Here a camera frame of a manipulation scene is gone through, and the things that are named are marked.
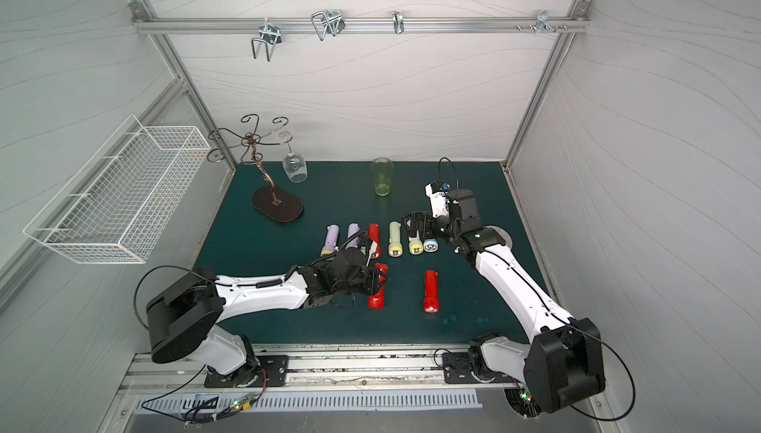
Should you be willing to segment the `blue flashlight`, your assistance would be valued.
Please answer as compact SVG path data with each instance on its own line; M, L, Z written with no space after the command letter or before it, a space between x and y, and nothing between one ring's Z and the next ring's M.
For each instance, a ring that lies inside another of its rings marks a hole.
M423 241L423 250L425 253L435 253L438 249L439 244L435 238L427 238Z

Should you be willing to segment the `red flashlight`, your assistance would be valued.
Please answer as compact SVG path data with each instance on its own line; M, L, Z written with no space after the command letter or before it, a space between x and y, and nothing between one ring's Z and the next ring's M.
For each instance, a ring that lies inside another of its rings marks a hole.
M368 308L370 309L383 309L384 308L384 287L388 281L388 265L376 263L375 268L380 272L379 283L380 287L375 294L368 298Z
M372 223L368 228L368 236L370 239L369 254L372 260L378 260L382 256L382 250L380 247L380 226L377 223Z
M425 273L423 310L429 314L438 313L440 310L438 272L434 270L428 270Z

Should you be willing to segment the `purple flashlight row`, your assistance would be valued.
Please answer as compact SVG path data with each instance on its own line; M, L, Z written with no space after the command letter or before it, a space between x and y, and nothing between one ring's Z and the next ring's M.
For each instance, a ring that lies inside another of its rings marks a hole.
M351 223L347 230L347 240L344 244L345 248L357 248L359 244L359 233L361 232L361 226L358 223Z
M331 255L336 251L339 234L340 227L338 225L331 224L327 227L324 245L320 252L321 257Z

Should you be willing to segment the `pale green flashlight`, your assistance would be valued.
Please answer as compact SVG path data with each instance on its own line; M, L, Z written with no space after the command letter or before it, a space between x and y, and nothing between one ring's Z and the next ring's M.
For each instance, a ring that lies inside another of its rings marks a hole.
M403 255L402 225L398 221L392 221L388 225L388 254L392 258Z
M408 250L413 256L421 255L424 252L424 245L418 230L408 235Z

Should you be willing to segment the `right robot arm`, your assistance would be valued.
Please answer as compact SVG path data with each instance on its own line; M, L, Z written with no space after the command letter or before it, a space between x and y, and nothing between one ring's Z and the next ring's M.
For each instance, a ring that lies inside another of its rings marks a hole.
M413 254L446 241L501 296L520 323L526 342L488 334L471 343L470 374L477 383L512 379L505 397L523 418L553 413L606 389L606 342L588 318L577 319L553 300L521 266L509 233L485 225L475 195L434 181L425 189L431 209L402 219Z

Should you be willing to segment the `pink striped bowl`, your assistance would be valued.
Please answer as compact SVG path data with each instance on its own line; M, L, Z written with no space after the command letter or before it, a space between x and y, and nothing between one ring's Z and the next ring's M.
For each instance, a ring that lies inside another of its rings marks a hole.
M513 242L512 242L511 235L509 235L509 233L507 233L505 229L502 229L501 227L497 227L497 226L492 226L491 229L493 229L493 231L495 231L495 233L497 233L497 235L499 235L499 237L503 239L503 245L509 247L509 249L512 249Z

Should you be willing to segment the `green glass tumbler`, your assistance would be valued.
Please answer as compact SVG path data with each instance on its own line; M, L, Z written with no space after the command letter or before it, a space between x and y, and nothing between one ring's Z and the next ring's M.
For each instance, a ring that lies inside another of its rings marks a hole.
M371 172L376 195L388 196L392 191L394 162L388 158L376 158L371 163Z

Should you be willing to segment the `metal wine glass rack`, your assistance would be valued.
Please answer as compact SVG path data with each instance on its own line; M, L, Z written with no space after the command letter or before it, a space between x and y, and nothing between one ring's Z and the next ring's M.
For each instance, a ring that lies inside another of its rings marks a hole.
M207 138L213 141L217 147L211 149L206 154L206 161L209 163L219 163L223 159L222 144L225 142L223 132L229 133L239 139L239 147L244 149L244 153L239 160L242 166L252 166L259 170L265 184L259 187L251 196L251 205L267 216L267 218L279 223L287 224L295 222L303 215L303 201L296 195L286 191L275 183L273 177L268 173L264 166L264 155L259 151L260 146L283 146L291 147L293 136L285 131L289 125L289 118L277 116L272 120L273 130L267 134L261 134L259 126L261 117L259 114L250 113L244 115L240 122L248 124L255 120L254 129L244 134L238 134L228 128L217 128L211 130Z

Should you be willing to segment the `clear wine glass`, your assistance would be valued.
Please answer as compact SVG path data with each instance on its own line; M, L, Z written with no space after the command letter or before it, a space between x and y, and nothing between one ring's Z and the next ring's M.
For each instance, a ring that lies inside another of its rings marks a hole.
M291 147L293 136L287 131L279 133L281 143L287 147L287 155L283 158L283 170L292 183L303 183L308 177L305 159Z

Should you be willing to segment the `small metal clip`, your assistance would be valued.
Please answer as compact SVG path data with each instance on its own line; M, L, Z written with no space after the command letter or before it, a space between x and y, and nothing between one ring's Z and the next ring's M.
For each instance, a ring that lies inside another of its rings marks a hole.
M395 10L392 13L392 26L394 27L394 34L401 35L404 33L404 18L401 11Z

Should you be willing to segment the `metal clip right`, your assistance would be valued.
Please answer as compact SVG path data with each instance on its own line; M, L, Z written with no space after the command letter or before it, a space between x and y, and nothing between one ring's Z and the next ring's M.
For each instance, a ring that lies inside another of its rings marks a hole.
M562 24L553 24L550 20L550 15L546 10L541 10L537 15L533 23L524 25L515 25L515 29L518 32L532 32L535 35L540 34L557 34L565 31L567 27Z

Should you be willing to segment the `metal hook clip centre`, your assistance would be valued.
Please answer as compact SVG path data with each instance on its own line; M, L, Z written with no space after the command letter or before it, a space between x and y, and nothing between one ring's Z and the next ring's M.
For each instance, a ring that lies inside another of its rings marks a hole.
M336 37L346 28L346 22L340 10L322 10L313 13L310 22L320 41L330 35Z

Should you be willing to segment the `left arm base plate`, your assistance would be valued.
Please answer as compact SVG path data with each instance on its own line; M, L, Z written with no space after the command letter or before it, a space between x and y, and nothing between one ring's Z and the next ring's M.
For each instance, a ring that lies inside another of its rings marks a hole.
M245 387L283 387L289 366L285 355L258 356L228 375L212 368L204 380L206 389L245 389Z

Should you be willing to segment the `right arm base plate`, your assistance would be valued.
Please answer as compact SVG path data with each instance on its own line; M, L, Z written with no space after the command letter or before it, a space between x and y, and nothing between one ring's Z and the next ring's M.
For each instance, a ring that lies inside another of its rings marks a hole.
M446 385L508 385L518 387L512 377L492 371L477 371L467 353L444 350L435 355Z

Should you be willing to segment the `aluminium top rail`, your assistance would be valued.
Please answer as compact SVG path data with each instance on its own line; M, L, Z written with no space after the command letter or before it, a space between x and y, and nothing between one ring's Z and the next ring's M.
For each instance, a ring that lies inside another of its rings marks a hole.
M515 25L528 25L529 17L411 17L404 14L404 35L431 34L507 34L518 32ZM395 35L392 15L382 17L344 17L345 35ZM553 24L567 29L561 33L583 33L592 26L589 19L552 17ZM298 18L156 18L135 21L133 26L143 35L255 35L268 21L281 29L283 36L316 34L310 17Z

